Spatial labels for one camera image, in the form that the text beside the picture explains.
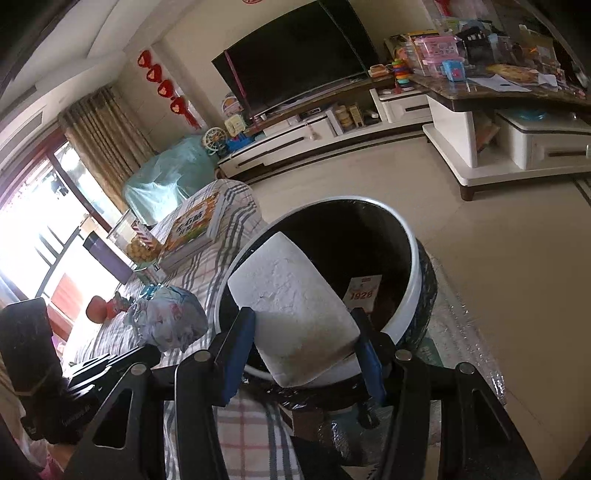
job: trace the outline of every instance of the toy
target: toy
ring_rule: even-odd
[[[228,118],[228,120],[224,122],[224,125],[226,125],[226,129],[228,129],[228,133],[231,137],[235,137],[246,130],[246,123],[242,118],[242,115],[239,113]]]
[[[394,76],[396,78],[396,81],[400,84],[400,85],[406,85],[407,83],[410,83],[410,80],[408,79],[410,77],[410,69],[408,68],[408,66],[406,65],[406,63],[404,62],[404,60],[402,59],[396,59],[392,62],[392,69],[394,71]]]
[[[201,140],[208,155],[223,155],[226,151],[226,139],[228,136],[223,128],[213,127],[207,130]]]
[[[109,301],[95,295],[88,302],[86,316],[91,322],[104,323],[105,320],[114,319],[120,312],[127,312],[133,301],[133,298],[122,297],[119,292],[115,292],[115,296]]]
[[[230,151],[230,153],[233,153],[237,150],[240,150],[243,147],[246,147],[247,145],[250,145],[254,141],[254,138],[247,137],[245,134],[240,133],[235,137],[228,138],[226,140],[226,145],[228,146],[228,150]]]

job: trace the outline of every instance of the electronic device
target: electronic device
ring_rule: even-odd
[[[252,116],[319,87],[367,77],[379,61],[348,0],[318,0],[263,25],[212,63]]]

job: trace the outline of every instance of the sliding glass door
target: sliding glass door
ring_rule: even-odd
[[[40,157],[0,209],[0,270],[27,297],[45,297],[62,338],[92,296],[108,300],[117,285],[82,243],[120,217],[67,141]]]

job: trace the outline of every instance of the white foam block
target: white foam block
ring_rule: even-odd
[[[283,233],[230,276],[239,307],[256,312],[255,344],[282,387],[304,385],[353,351],[359,329],[312,262]]]

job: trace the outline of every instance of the paper document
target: paper document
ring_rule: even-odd
[[[516,83],[505,80],[501,75],[493,75],[492,77],[469,78],[468,80],[490,88],[496,92],[531,92],[529,88],[522,87]]]
[[[540,85],[542,85],[543,83],[548,83],[549,85],[552,85],[552,87],[558,86],[558,82],[556,81],[556,75],[552,75],[551,73],[539,73],[538,83]]]

